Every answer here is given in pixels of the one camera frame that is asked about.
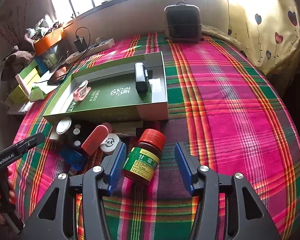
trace checkered fabric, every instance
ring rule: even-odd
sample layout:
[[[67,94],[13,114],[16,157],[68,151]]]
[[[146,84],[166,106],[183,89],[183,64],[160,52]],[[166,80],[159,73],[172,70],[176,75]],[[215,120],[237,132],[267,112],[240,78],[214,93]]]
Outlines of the checkered fabric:
[[[300,224],[300,139],[291,117],[269,82],[236,49],[210,36],[173,43],[157,33],[116,41],[111,49],[76,62],[76,71],[104,62],[162,51],[167,76],[169,121],[145,123],[165,134],[163,156],[148,187],[121,177],[104,204],[113,239],[189,238],[198,198],[185,191],[174,158],[176,142],[218,173],[242,172],[255,188],[282,239]],[[43,132],[45,143],[12,165],[20,215],[26,220],[42,195],[69,166],[49,140],[51,125],[42,117],[53,94],[36,102],[15,142]],[[130,139],[130,148],[137,139]],[[101,152],[85,171],[101,161]],[[225,201],[220,197],[220,227]],[[81,195],[77,196],[79,239],[83,239]],[[219,239],[223,230],[217,232]]]

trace cord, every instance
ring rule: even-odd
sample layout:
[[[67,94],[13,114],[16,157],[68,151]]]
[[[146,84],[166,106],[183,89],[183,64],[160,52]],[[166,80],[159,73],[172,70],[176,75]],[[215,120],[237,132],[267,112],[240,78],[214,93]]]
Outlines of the cord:
[[[90,46],[90,40],[91,40],[91,34],[90,34],[90,30],[89,30],[87,27],[84,27],[84,26],[79,27],[79,28],[75,31],[75,36],[77,36],[77,31],[78,31],[79,29],[81,29],[81,28],[85,28],[85,29],[88,30],[88,32],[89,32],[89,42],[88,42],[88,47],[86,48],[86,51],[85,51],[85,52],[84,52],[84,53],[83,53],[76,61],[78,61],[79,59],[81,59],[84,55],[87,54],[87,52],[88,52],[90,49],[92,49],[92,48],[95,47],[95,46],[92,46],[91,48],[89,48],[89,46]],[[74,69],[73,69],[73,70],[70,70],[70,69],[69,69],[69,71],[68,71],[67,73],[65,73],[65,74],[63,74],[63,75],[61,75],[61,76],[58,76],[58,77],[55,77],[55,78],[50,78],[50,79],[45,80],[45,81],[34,82],[34,83],[35,83],[35,84],[44,83],[44,82],[47,82],[47,81],[49,81],[49,80],[58,79],[58,78],[63,77],[63,76],[65,76],[65,78],[66,78],[66,76],[67,76],[68,74],[70,74],[71,71],[74,71]]]

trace white power strip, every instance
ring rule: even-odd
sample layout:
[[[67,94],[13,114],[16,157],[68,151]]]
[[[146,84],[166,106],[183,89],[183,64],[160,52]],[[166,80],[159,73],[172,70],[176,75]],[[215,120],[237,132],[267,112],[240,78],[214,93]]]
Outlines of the white power strip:
[[[103,51],[105,49],[109,49],[114,45],[114,39],[109,39],[106,41],[101,42],[98,46],[92,45],[85,57],[90,56],[92,54],[95,54],[97,52]],[[66,63],[72,63],[75,62],[79,57],[81,57],[84,54],[85,50],[82,52],[76,52],[74,54],[71,54],[67,59],[66,59]]]

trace orange basket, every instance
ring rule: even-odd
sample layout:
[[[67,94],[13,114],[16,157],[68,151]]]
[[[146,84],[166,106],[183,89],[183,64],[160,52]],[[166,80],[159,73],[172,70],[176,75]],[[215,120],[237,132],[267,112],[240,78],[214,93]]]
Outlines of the orange basket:
[[[63,32],[62,27],[44,36],[42,39],[38,40],[33,44],[36,55],[40,56],[51,46],[56,44],[58,41],[61,41],[61,39],[63,39],[65,36],[66,34]]]

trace bottle label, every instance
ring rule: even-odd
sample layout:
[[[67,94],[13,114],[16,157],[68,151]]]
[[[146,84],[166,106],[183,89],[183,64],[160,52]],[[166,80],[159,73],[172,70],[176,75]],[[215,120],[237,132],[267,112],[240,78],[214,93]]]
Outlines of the bottle label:
[[[148,181],[151,181],[159,158],[153,153],[138,147],[132,148],[123,169],[131,171]]]

